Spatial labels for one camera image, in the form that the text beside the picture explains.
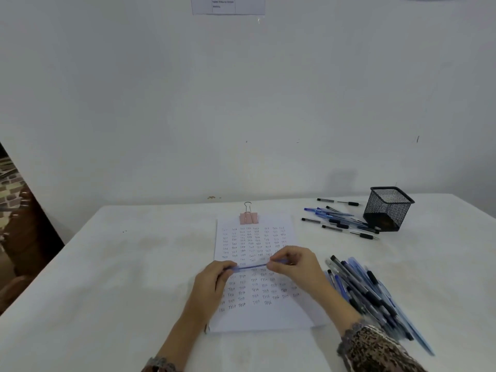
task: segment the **paper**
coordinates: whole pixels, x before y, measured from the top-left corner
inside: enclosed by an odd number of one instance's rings
[[[265,15],[265,0],[191,0],[193,14]]]
[[[240,225],[238,217],[217,220],[215,259],[240,267],[266,263],[296,238],[289,215],[259,215],[259,223]],[[213,332],[309,328],[329,322],[324,310],[289,278],[267,268],[246,269],[227,282]]]

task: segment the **leopard print sleeve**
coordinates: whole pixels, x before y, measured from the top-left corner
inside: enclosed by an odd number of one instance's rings
[[[167,362],[167,359],[154,357],[146,363],[141,372],[177,372],[177,370],[174,364]]]
[[[427,372],[399,343],[365,321],[346,331],[337,351],[350,372]]]

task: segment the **binder clip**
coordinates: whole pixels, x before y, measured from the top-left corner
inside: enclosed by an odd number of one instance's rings
[[[240,225],[252,225],[258,223],[258,215],[257,213],[251,212],[251,202],[245,202],[245,212],[239,215],[239,224]]]

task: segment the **finger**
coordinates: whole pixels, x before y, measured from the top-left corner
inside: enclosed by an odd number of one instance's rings
[[[269,261],[269,263],[267,264],[267,269],[269,269],[270,271],[282,275],[286,275],[288,277],[291,275],[292,269],[294,268],[295,268],[294,266],[285,265],[280,262],[274,262],[274,261]]]
[[[224,292],[224,287],[226,287],[226,282],[231,275],[234,274],[232,270],[226,270],[222,273],[219,278],[217,278],[217,284],[215,285],[215,292],[221,294]]]
[[[296,245],[287,245],[281,250],[278,250],[272,256],[270,256],[271,261],[280,260],[284,257],[294,256],[295,254],[301,253],[302,248]]]
[[[238,263],[234,261],[213,261],[205,268],[205,271],[216,274],[216,277],[220,275],[224,270],[230,267],[237,266]]]

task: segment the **pen holder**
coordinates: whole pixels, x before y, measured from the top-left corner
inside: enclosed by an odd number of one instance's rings
[[[381,231],[398,231],[410,205],[415,201],[398,187],[370,189],[372,192],[363,218],[371,227],[380,227]]]

